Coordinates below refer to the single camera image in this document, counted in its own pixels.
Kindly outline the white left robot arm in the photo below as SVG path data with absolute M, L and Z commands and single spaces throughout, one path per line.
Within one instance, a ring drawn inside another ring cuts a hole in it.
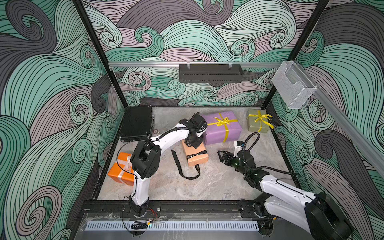
M 196 149 L 203 142 L 207 127 L 206 120 L 196 113 L 191 119 L 180 120 L 172 129 L 157 137 L 138 141 L 131 156 L 135 179 L 133 192 L 129 196 L 130 209 L 136 217 L 146 214 L 151 177 L 159 168 L 162 152 L 182 140 Z

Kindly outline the peach gift box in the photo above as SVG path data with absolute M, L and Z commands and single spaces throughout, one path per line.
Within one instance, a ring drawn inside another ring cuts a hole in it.
M 204 164 L 209 160 L 209 155 L 204 143 L 201 143 L 196 149 L 193 146 L 188 147 L 185 141 L 182 141 L 182 146 L 186 154 L 189 167 L 194 167 L 199 164 Z

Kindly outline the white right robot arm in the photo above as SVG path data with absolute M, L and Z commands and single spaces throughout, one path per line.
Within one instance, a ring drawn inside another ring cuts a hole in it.
M 257 168 L 248 151 L 218 151 L 220 162 L 233 167 L 253 188 L 261 191 L 254 202 L 259 217 L 276 216 L 302 228 L 315 240 L 346 240 L 354 227 L 326 193 L 298 189 Z

